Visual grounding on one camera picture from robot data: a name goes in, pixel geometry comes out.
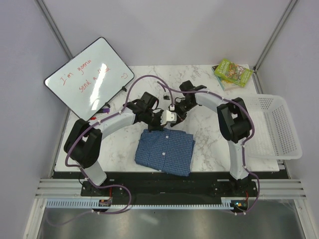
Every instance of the white marble surface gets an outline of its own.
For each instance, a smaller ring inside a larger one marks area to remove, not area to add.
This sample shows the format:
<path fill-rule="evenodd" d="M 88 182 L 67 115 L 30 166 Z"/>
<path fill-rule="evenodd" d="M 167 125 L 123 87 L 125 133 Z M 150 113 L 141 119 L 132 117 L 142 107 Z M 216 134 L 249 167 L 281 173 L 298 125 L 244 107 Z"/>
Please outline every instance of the white marble surface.
<path fill-rule="evenodd" d="M 249 80 L 245 88 L 224 92 L 213 75 L 210 65 L 131 66 L 130 68 L 135 73 L 135 79 L 145 74 L 157 75 L 174 89 L 179 89 L 178 87 L 182 82 L 191 80 L 195 86 L 205 85 L 209 90 L 225 98 L 236 93 L 256 94 L 252 79 Z M 163 89 L 157 84 L 156 79 L 153 78 L 145 78 L 139 81 L 133 88 L 129 100 L 140 98 L 145 91 L 159 98 L 160 108 L 168 108 L 170 101 L 162 99 L 164 94 Z M 114 97 L 110 102 L 111 113 L 122 108 L 126 95 L 127 93 L 122 91 Z M 182 97 L 178 93 L 173 93 L 173 96 Z M 78 171 L 77 168 L 68 168 L 64 165 L 66 153 L 63 151 L 63 145 L 77 119 L 77 116 L 71 112 L 55 171 Z M 104 171 L 155 171 L 151 168 L 137 165 L 134 161 L 139 139 L 145 128 L 147 128 L 146 124 L 137 123 L 118 130 L 102 141 L 99 162 Z M 228 144 L 219 131 L 216 113 L 205 107 L 195 107 L 187 114 L 186 120 L 173 129 L 184 130 L 194 135 L 196 143 L 191 163 L 192 172 L 229 171 L 230 158 Z M 246 162 L 248 168 L 252 171 L 279 170 L 275 159 L 247 158 Z"/>

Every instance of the metal frame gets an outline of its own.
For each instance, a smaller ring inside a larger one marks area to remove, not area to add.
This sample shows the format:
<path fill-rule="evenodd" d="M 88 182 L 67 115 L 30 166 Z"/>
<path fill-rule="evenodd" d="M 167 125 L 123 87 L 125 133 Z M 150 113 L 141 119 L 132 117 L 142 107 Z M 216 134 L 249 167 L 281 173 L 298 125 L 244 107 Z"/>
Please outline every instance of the metal frame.
<path fill-rule="evenodd" d="M 70 49 L 67 46 L 62 34 L 60 33 L 53 17 L 51 16 L 46 4 L 43 0 L 35 0 L 38 4 L 39 8 L 43 12 L 43 15 L 49 24 L 53 34 L 55 35 L 56 39 L 58 40 L 59 44 L 63 48 L 66 56 L 71 59 L 73 57 Z M 256 91 L 258 94 L 262 94 L 262 84 L 260 79 L 258 78 L 258 70 L 263 63 L 265 57 L 267 56 L 268 52 L 272 48 L 275 40 L 277 39 L 279 33 L 281 32 L 284 24 L 286 23 L 289 15 L 293 11 L 294 7 L 296 6 L 298 0 L 290 0 L 289 4 L 287 5 L 283 15 L 281 16 L 279 22 L 277 23 L 272 35 L 270 36 L 266 46 L 264 47 L 256 65 L 253 67 L 254 74 L 253 80 L 255 83 Z M 61 137 L 64 134 L 67 118 L 69 116 L 70 110 L 68 110 L 66 114 L 66 120 L 62 129 Z M 57 146 L 57 151 L 59 151 L 61 147 L 61 140 Z M 49 174 L 49 177 L 52 176 L 55 162 L 57 159 L 57 153 L 54 157 L 52 162 L 52 170 Z M 300 180 L 297 179 L 262 179 L 261 181 L 261 188 L 260 188 L 260 198 L 259 200 L 285 200 L 285 199 L 293 199 L 297 212 L 307 239 L 319 239 L 318 232 L 316 231 L 315 221 L 313 219 L 312 213 L 309 210 L 308 202 L 306 199 L 306 194 L 303 190 L 302 184 Z M 25 229 L 25 233 L 23 238 L 32 238 L 35 239 L 39 233 L 40 224 L 43 218 L 44 209 L 47 205 L 47 201 L 52 199 L 70 199 L 74 201 L 79 201 L 83 199 L 88 199 L 87 197 L 81 197 L 81 185 L 79 184 L 78 180 L 76 179 L 41 179 L 38 190 L 35 195 L 34 203 L 32 206 L 32 210 L 29 216 L 29 220 Z M 223 198 L 223 200 L 235 200 L 236 198 Z M 160 209 L 160 207 L 144 207 L 144 208 L 154 208 Z"/>
<path fill-rule="evenodd" d="M 29 221 L 23 238 L 37 237 L 39 233 L 41 221 L 44 215 L 44 209 L 48 202 L 54 199 L 67 199 L 78 203 L 78 206 L 71 208 L 82 208 L 81 201 L 93 199 L 91 197 L 82 197 L 81 184 L 77 179 L 41 179 L 36 191 L 35 200 L 29 217 Z M 227 197 L 222 198 L 224 203 L 228 200 L 236 200 L 239 198 Z M 306 194 L 302 187 L 302 183 L 298 179 L 261 179 L 260 180 L 260 197 L 259 200 L 294 200 L 298 211 L 306 239 L 319 239 L 316 231 L 316 225 L 313 223 L 311 212 L 309 211 Z M 152 205 L 134 205 L 132 209 L 167 209 L 167 206 L 152 206 Z M 196 209 L 194 205 L 188 207 L 170 207 L 171 209 Z M 216 210 L 215 205 L 203 205 L 200 209 Z"/>
<path fill-rule="evenodd" d="M 267 56 L 269 50 L 273 46 L 275 40 L 277 39 L 277 37 L 278 37 L 279 33 L 281 32 L 283 26 L 285 25 L 288 17 L 290 16 L 290 13 L 295 8 L 297 2 L 298 2 L 298 0 L 290 0 L 290 2 L 288 3 L 284 13 L 282 14 L 282 16 L 281 16 L 280 20 L 278 21 L 273 33 L 271 34 L 266 46 L 264 47 L 264 50 L 262 51 L 259 59 L 256 62 L 256 65 L 254 67 L 254 71 L 255 72 L 258 72 L 261 64 L 263 63 L 263 61 L 264 61 L 265 57 Z"/>

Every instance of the plaid shirt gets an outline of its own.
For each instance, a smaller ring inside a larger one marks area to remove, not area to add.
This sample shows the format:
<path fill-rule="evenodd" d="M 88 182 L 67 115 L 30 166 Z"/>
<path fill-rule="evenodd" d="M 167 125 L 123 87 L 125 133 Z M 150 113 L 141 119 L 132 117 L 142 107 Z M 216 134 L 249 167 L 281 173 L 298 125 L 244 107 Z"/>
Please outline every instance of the plaid shirt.
<path fill-rule="evenodd" d="M 136 164 L 162 172 L 188 176 L 195 141 L 193 135 L 164 128 L 149 132 L 144 129 L 135 153 Z"/>

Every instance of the white plastic basket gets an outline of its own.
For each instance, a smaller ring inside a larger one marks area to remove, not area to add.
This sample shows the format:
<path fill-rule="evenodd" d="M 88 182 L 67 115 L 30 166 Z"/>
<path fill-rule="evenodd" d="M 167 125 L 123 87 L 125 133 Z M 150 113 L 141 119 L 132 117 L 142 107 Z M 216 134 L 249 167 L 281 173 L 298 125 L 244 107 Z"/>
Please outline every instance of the white plastic basket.
<path fill-rule="evenodd" d="M 273 95 L 239 95 L 255 125 L 255 135 L 247 142 L 250 157 L 298 159 L 301 145 L 286 101 Z"/>

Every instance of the book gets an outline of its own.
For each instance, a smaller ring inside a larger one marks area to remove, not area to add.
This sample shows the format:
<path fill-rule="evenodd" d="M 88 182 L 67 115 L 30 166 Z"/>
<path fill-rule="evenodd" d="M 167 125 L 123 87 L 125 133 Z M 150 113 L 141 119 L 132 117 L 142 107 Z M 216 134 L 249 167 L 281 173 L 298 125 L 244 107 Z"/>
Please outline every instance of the book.
<path fill-rule="evenodd" d="M 218 65 L 216 66 L 213 66 L 211 69 L 213 70 L 213 72 L 215 72 L 215 70 L 217 69 Z M 232 82 L 229 82 L 227 80 L 223 80 L 221 79 L 220 77 L 216 76 L 219 84 L 220 84 L 220 87 L 223 89 L 223 91 L 230 91 L 230 90 L 233 90 L 233 89 L 236 89 L 236 88 L 240 88 L 240 86 L 232 83 Z"/>
<path fill-rule="evenodd" d="M 216 76 L 241 87 L 246 85 L 252 74 L 252 70 L 235 64 L 227 59 L 223 59 L 215 70 Z"/>

